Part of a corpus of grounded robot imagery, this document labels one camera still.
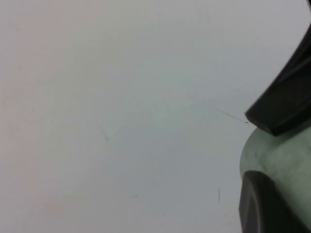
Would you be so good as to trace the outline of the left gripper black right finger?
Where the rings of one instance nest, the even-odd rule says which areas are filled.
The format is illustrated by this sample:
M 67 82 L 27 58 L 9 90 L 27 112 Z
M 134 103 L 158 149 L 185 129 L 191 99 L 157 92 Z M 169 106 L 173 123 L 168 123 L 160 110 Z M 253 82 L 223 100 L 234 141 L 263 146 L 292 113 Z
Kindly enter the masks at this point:
M 245 112 L 261 130 L 280 135 L 311 118 L 311 29 L 271 85 Z

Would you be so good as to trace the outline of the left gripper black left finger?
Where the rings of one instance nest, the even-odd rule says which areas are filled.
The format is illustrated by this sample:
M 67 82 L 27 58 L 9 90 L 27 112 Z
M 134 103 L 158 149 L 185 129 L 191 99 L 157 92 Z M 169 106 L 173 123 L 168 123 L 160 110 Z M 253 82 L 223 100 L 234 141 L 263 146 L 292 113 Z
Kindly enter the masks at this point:
M 248 170 L 242 177 L 239 215 L 243 233 L 309 233 L 276 188 L 261 171 Z

